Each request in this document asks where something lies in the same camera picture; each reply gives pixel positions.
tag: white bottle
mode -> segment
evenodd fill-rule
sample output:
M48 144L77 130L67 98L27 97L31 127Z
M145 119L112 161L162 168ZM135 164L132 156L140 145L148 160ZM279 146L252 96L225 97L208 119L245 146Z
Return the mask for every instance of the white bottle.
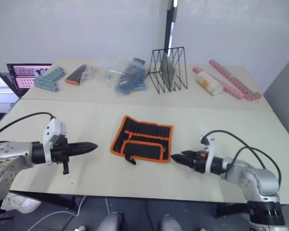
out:
M205 71L200 71L196 74L196 81L213 96L223 91L223 86Z

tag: table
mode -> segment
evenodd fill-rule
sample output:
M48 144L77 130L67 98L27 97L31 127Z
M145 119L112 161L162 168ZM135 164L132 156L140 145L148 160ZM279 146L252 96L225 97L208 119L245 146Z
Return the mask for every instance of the table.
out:
M128 96L118 93L114 86L105 78L105 71L98 69L96 73L87 79L82 85L75 86L67 84L64 79L75 71L82 64L92 64L100 66L101 61L88 59L63 58L55 62L49 71L56 67L62 67L66 75L58 81L58 92L50 92L36 87L31 88L23 99L39 100L60 100L77 101L91 103L119 103L136 105L155 105L155 106L176 106L176 107L196 107L196 108L227 108L244 110L265 110L271 111L271 107L264 97L258 100L248 102L246 100L237 100L226 92L212 97L204 88L195 81L195 73L192 71L194 64L187 64L188 89L181 91L166 92L158 94L151 79L146 78L148 90L131 92ZM227 81L210 65L200 65L204 70L209 71L217 77ZM225 66L229 71L236 75L243 83L253 91L259 91L253 80L243 67Z
M241 190L220 177L200 174L173 161L168 164L136 160L137 165L110 153L110 145L124 115L140 121L174 125L172 154L199 150L199 136L213 129L225 129L249 145L272 156L283 174L281 203L289 204L289 135L270 110L233 110L117 103L88 103L22 99L1 121L7 123L38 111L53 113L67 125L69 142L90 141L99 147L70 158L68 175L62 166L37 165L23 170L11 190L42 193L86 194L159 198L209 202L245 202ZM0 134L0 140L41 141L49 117L40 115L21 121ZM216 134L216 153L233 157L241 147L226 134ZM260 167L247 151L240 156ZM274 166L263 158L276 175Z

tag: robotic arm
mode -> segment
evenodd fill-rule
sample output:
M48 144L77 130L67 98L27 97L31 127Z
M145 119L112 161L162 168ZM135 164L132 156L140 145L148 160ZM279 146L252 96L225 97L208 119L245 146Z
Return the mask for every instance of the robotic arm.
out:
M247 200L251 231L289 231L281 211L275 175L239 160L230 167L233 159L214 156L213 143L214 139L207 138L203 142L205 151L184 151L171 157L197 172L214 173L239 186Z
M90 142L67 143L66 125L53 118L40 142L4 142L0 144L0 207L16 175L35 164L62 163L68 174L69 157L85 154L97 148Z

